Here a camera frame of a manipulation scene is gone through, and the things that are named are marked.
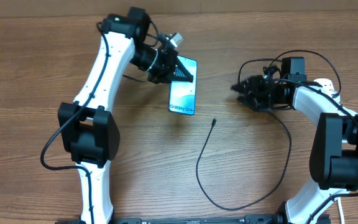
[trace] robotic hand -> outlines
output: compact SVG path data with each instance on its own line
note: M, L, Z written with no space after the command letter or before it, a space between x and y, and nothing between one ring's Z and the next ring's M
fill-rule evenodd
M148 81L193 82L193 75L177 59L180 34L159 34L155 45L144 43L150 20L143 9L132 7L127 17L108 15L98 27L101 44L92 71L73 103L62 103L58 111L60 129L41 154L41 163L51 170L78 169L81 178L83 212L81 220L70 223L112 223L114 210L109 193L109 170L118 150L120 134L112 117L114 98L122 74L129 63L149 73ZM157 42L158 49L153 49ZM80 121L93 120L93 125ZM75 166L51 167L44 161L45 151L61 133L63 145Z
M275 72L280 72L280 78L273 78ZM340 105L341 98L331 80L307 81L303 57L283 58L281 70L271 65L264 67L264 73L232 86L240 93L238 100L254 111L301 111L317 131L309 181L277 214L246 215L246 223L327 223L319 216L335 200L358 196L349 193L358 190L358 114ZM355 151L342 150L343 142L356 145Z

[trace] cable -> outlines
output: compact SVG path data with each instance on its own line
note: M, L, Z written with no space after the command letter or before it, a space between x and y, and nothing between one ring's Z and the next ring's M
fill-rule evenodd
M93 89L92 89L92 92L89 94L89 97L88 99L85 101L84 105L75 113L73 114L73 116L71 116L51 137L50 139L48 140L48 142L45 144L44 148L42 149L42 152L41 152L41 157L40 157L40 160L41 160L41 164L46 168L46 169L49 169L49 170L67 170L67 169L81 169L85 172L87 178L88 178L88 188L89 188L89 192L88 192L88 196L89 196L89 212L91 214L91 222L92 224L94 224L94 216L93 216L93 206L92 206L92 183L91 183L91 174L89 172L89 170L85 167L82 167L82 166L61 166L61 167L52 167L48 164L46 164L45 162L45 153L47 152L47 149L49 148L49 146L51 145L51 143L53 142L53 140L56 139L56 137L62 132L63 129L65 129L71 122L73 122L73 120L75 118L77 118L81 112L86 108L86 106L88 105L88 103L91 101L92 97L94 96L94 93L103 77L103 73L106 69L106 66L107 66L107 62L109 60L109 57L110 57L110 54L109 54L109 45L108 45L108 42L107 42L107 38L106 36L104 35L103 31L101 30L101 28L99 27L101 23L97 23L96 24L96 27L98 28L100 34L102 35L102 38L104 40L104 44L106 46L106 59L104 60L104 64L103 64L103 68L100 72L100 75L99 75L99 78L98 80L96 81Z
M284 170L283 170L283 174L281 175L281 178L280 180L278 181L277 185L268 193L266 194L265 196L261 197L260 199L252 202L252 203L249 203L247 205L244 205L244 206L241 206L241 207L238 207L238 208L225 208L223 206L220 206L218 205L217 203L215 203L209 196L208 194L205 192L203 186L201 185L201 182L200 182L200 178L198 177L198 164L200 163L200 159L201 159L201 156L203 155L203 152L204 152L204 149L205 149L205 146L208 142L208 139L209 139L209 136L211 135L212 133L212 130L216 124L216 118L213 119L212 121L212 126L211 126L211 130L209 131L209 134L208 134L208 137L206 138L206 141L205 141L205 144L204 144L204 147L203 149L201 150L201 153L200 153L200 156L198 157L198 160L197 160L197 164L196 164L196 177L197 177L197 182L198 182L198 185L200 186L200 189L203 191L205 197L215 206L217 206L218 208L220 209L223 209L223 210L226 210L226 211L237 211L237 210L241 210L243 208L247 208L251 205L254 205L260 201L262 201L263 199L267 198L268 196L270 196L272 193L274 193L278 186L280 186L281 182L283 181L284 179L284 175L285 175L285 171L287 170L287 166L288 166L288 162L290 161L290 155L291 155L291 147L292 147L292 137L291 137L291 133L290 131L288 130L288 128L285 126L285 124L283 123L283 121L281 121L275 114L273 114L271 111L267 111L267 113L272 116L273 118L275 118L282 126L283 128L285 129L285 131L287 132L288 134L288 139L290 140L290 146L288 148L288 155L287 155L287 161L285 162L285 166L284 166Z
M287 52L284 52L282 54L280 54L279 56L277 56L275 59L273 59L272 63L270 63L269 66L271 66L274 62L278 61L278 58L285 55L285 54L288 54L288 53L292 53L292 52L306 52L306 53L311 53L311 54L315 54L315 55L318 55L320 56L322 59L324 59L330 66L331 68L334 70L334 73L336 75L336 78L338 79L338 83L339 83L339 91L335 94L333 94L333 98L337 98L339 96L339 94L341 93L341 90L342 90L342 85L341 85L341 78L339 78L339 74L338 72L336 71L334 65L326 58L324 57L323 55L317 53L317 52L314 52L314 51L311 51L311 50L289 50Z
M247 62L244 62L241 67L240 67L240 70L239 70L239 76L237 78L238 82L240 83L240 74L241 74L241 70L243 68L244 65L248 64L248 63L251 63L251 62L263 62L263 61L273 61L273 62L281 62L281 60L277 59L277 58L260 58L260 59L254 59L254 60L249 60Z
M130 79L130 80L134 80L136 82L147 82L147 81L143 81L143 80L138 80L137 78L133 78L133 77L130 77L128 75L122 75L124 78L127 78L127 79Z
M327 94L324 94L323 92L321 92L321 90L316 90L308 85L305 85L303 83L299 83L299 82L295 82L295 81L292 81L292 80L286 80L286 79L282 79L282 78L274 78L273 79L274 81L284 81L284 82L287 82L287 83L292 83L292 84L295 84L295 85L298 85L298 86L302 86L302 87L305 87L317 94L320 94L321 96L325 97L328 101L330 101L339 111L341 111L342 113L344 113L354 124L354 126L356 127L357 131L358 131L358 122L354 119L354 117L349 113L347 112L343 107L342 105L339 105L335 102L335 100L333 98L331 98L330 96L328 96ZM333 201L335 198L338 198L338 197L358 197L358 192L356 193L352 193L352 194L334 194L334 195L331 195L329 198L327 198L309 217L309 220L308 220L308 223L310 223L314 217L329 203L329 201Z
M345 224L345 216L343 215L341 198L338 198L336 201L338 203L338 210L339 210L339 216L341 217L341 224Z
M146 34L147 36L151 37L151 38L154 38L155 39L155 43L153 45L149 45L149 47L155 47L157 46L158 44L158 35L159 35L159 31L157 29L157 26L155 25L155 23L153 22L153 20L150 20L150 23L153 25L154 29L155 29L155 33L157 36L154 36L152 34Z

